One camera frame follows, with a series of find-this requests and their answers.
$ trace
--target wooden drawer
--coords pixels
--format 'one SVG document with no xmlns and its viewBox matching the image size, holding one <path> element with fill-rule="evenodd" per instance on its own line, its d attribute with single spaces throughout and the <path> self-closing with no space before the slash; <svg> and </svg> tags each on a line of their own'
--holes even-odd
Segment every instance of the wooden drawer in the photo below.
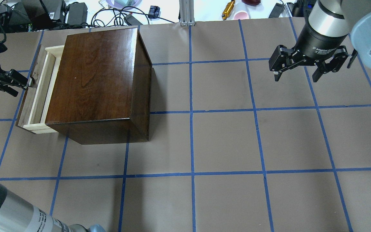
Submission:
<svg viewBox="0 0 371 232">
<path fill-rule="evenodd" d="M 148 141 L 152 68 L 137 28 L 69 35 L 65 46 L 41 49 L 37 62 L 42 57 L 19 127 L 80 144 Z"/>
</svg>

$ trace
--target wooden box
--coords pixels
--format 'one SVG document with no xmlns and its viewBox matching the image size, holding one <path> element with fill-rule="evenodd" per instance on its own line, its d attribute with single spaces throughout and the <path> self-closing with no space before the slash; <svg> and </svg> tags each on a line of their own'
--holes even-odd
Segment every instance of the wooden box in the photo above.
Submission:
<svg viewBox="0 0 371 232">
<path fill-rule="evenodd" d="M 52 128 L 80 144 L 124 143 L 128 136 L 148 141 L 152 67 L 137 28 L 69 35 L 59 59 L 46 115 L 37 115 L 46 126 L 40 130 Z"/>
</svg>

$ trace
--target plastic container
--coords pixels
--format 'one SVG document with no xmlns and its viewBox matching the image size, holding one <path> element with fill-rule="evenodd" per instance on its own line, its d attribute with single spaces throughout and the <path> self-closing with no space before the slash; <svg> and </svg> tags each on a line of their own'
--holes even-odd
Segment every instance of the plastic container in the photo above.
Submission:
<svg viewBox="0 0 371 232">
<path fill-rule="evenodd" d="M 107 3 L 117 9 L 121 9 L 125 6 L 137 6 L 141 0 L 107 0 Z"/>
<path fill-rule="evenodd" d="M 233 20 L 237 19 L 250 19 L 249 10 L 247 5 L 243 2 L 237 2 L 234 5 Z"/>
</svg>

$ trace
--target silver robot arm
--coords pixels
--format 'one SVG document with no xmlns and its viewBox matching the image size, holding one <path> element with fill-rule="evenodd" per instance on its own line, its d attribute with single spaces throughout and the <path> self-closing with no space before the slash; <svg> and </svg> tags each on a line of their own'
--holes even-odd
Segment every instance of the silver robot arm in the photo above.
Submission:
<svg viewBox="0 0 371 232">
<path fill-rule="evenodd" d="M 356 50 L 351 60 L 358 52 L 371 68 L 371 1 L 318 0 L 295 46 L 288 49 L 279 45 L 271 56 L 269 68 L 275 81 L 297 66 L 317 66 L 313 82 L 328 72 L 338 72 L 348 58 L 346 47 L 341 44 L 349 33 Z"/>
</svg>

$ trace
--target label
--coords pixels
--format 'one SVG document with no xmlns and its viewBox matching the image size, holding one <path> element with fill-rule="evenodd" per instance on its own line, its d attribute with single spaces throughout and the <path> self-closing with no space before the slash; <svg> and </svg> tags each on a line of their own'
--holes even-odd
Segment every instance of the label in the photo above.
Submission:
<svg viewBox="0 0 371 232">
<path fill-rule="evenodd" d="M 70 232 L 67 225 L 34 206 L 31 222 L 25 232 L 51 232 L 54 226 L 61 228 L 61 232 Z"/>
<path fill-rule="evenodd" d="M 317 47 L 313 47 L 313 49 L 315 50 L 315 53 L 316 54 L 319 54 L 319 55 L 326 55 L 326 54 L 329 54 L 332 51 L 336 50 L 336 48 L 333 48 L 333 49 L 320 49 L 320 48 L 317 48 Z"/>
</svg>

